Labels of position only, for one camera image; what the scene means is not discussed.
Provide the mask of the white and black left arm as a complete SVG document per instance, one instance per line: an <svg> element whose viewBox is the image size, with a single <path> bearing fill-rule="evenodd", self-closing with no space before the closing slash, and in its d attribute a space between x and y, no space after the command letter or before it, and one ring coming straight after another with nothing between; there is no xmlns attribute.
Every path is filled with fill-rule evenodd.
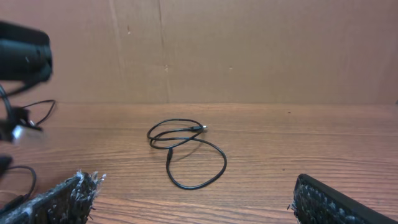
<svg viewBox="0 0 398 224"><path fill-rule="evenodd" d="M9 98L47 82L53 74L49 36L8 21L1 21L1 80L21 82L22 86L7 92L1 88L6 119L1 120L1 140L18 144L23 136L41 133L42 128L29 119L29 110L12 106Z"/></svg>

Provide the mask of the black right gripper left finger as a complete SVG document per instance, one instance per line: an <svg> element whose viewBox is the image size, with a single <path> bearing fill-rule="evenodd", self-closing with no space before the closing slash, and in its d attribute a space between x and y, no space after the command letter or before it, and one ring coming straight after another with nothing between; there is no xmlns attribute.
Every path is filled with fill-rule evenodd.
<svg viewBox="0 0 398 224"><path fill-rule="evenodd" d="M86 224L105 177L78 171L31 200L20 195L1 209L1 224Z"/></svg>

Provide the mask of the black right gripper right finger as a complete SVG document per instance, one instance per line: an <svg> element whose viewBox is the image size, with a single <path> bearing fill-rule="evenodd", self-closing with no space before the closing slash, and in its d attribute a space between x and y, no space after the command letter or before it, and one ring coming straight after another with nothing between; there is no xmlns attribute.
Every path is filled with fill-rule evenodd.
<svg viewBox="0 0 398 224"><path fill-rule="evenodd" d="M300 174L287 207L300 224L397 224L307 174Z"/></svg>

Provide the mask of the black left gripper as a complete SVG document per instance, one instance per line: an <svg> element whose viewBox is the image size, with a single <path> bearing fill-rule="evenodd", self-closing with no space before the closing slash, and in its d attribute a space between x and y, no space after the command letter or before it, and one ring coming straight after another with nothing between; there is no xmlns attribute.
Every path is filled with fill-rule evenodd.
<svg viewBox="0 0 398 224"><path fill-rule="evenodd" d="M1 140L10 143L22 143L37 139L42 128L29 119L30 111L23 107L12 107L11 114L1 120Z"/></svg>

